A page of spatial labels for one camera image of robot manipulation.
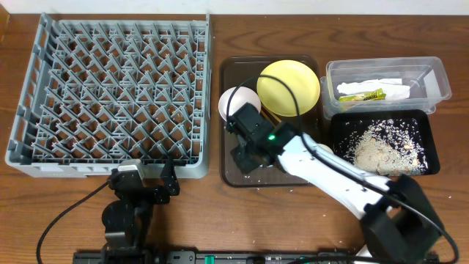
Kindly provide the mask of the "white cup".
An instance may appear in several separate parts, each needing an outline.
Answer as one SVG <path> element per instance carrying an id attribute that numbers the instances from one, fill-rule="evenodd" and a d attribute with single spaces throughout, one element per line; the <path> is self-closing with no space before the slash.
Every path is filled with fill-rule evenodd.
<path id="1" fill-rule="evenodd" d="M 333 154 L 333 151 L 332 151 L 332 149 L 331 149 L 329 146 L 327 146 L 327 145 L 325 145 L 325 144 L 319 144 L 319 143 L 318 143 L 317 145 L 320 146 L 322 149 L 328 151 L 329 153 L 332 153 L 332 154 Z"/>

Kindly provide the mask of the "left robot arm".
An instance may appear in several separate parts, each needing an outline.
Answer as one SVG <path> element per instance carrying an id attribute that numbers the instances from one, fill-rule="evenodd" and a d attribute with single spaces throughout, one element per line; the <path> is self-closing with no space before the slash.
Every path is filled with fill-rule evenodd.
<path id="1" fill-rule="evenodd" d="M 101 263 L 161 263 L 165 260 L 144 247 L 156 205 L 165 205 L 180 193 L 174 162 L 168 159 L 160 173 L 161 185 L 146 187 L 147 171 L 139 159 L 122 162 L 111 171 L 108 186 L 117 201 L 110 203 L 101 216 L 106 245 Z"/>

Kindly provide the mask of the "green snack wrapper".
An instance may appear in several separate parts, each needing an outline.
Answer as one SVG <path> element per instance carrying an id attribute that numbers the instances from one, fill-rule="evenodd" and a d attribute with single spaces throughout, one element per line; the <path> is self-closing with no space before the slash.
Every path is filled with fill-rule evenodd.
<path id="1" fill-rule="evenodd" d="M 376 89 L 372 92 L 362 92 L 355 95 L 345 95 L 339 98 L 340 102 L 366 101 L 366 100 L 383 100 L 386 94 L 382 89 Z"/>

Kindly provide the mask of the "rice food waste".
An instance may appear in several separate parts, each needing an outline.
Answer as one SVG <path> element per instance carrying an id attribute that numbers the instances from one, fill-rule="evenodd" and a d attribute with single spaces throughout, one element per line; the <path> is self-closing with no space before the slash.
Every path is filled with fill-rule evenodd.
<path id="1" fill-rule="evenodd" d="M 334 146 L 337 156 L 382 176 L 423 175 L 429 165 L 418 123 L 413 118 L 347 121 L 348 132 Z"/>

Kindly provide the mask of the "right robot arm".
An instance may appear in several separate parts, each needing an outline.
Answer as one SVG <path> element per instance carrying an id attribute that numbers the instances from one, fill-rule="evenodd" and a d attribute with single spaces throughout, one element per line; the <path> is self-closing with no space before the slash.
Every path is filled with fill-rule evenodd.
<path id="1" fill-rule="evenodd" d="M 273 126 L 250 103 L 226 110 L 226 129 L 242 140 L 234 150 L 238 167 L 248 173 L 266 162 L 278 163 L 334 198 L 360 222 L 364 247 L 349 263 L 422 263 L 444 226 L 417 182 L 397 181 L 365 172 L 320 147 L 301 127 Z"/>

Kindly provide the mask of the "white napkin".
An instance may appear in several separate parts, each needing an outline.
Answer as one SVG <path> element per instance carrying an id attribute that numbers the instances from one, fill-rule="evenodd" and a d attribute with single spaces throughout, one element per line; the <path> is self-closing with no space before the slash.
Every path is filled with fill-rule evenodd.
<path id="1" fill-rule="evenodd" d="M 382 89 L 386 100 L 402 100 L 410 97 L 410 86 L 404 85 L 401 78 L 371 79 L 362 82 L 341 83 L 337 91 L 342 95 L 356 95 Z"/>

